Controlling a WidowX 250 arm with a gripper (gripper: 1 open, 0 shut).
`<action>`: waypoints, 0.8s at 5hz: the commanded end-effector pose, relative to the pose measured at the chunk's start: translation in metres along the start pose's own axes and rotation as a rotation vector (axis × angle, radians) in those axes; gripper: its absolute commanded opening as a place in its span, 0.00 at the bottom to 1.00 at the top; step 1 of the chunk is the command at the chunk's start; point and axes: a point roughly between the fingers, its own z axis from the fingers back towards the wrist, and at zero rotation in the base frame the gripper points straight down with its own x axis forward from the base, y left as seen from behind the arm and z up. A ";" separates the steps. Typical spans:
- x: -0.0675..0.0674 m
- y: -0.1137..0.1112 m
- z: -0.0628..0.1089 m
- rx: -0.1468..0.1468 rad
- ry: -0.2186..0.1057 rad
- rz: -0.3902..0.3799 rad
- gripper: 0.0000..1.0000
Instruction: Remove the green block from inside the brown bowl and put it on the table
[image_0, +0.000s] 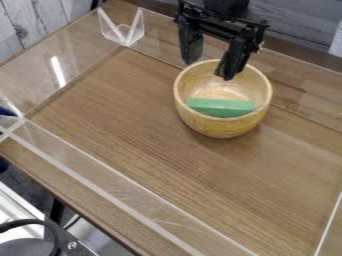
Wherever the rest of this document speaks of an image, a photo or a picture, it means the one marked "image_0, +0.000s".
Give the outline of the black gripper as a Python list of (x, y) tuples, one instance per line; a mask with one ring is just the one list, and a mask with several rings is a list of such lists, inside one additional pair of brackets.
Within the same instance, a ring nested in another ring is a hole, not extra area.
[(265, 32), (270, 27), (267, 19), (250, 10), (250, 1), (178, 0), (178, 15), (198, 24), (187, 20), (179, 21), (181, 55), (187, 65), (191, 65), (203, 53), (203, 33), (199, 27), (221, 40), (235, 39), (215, 69), (215, 75), (225, 81), (233, 80), (243, 71), (250, 52), (261, 51)]

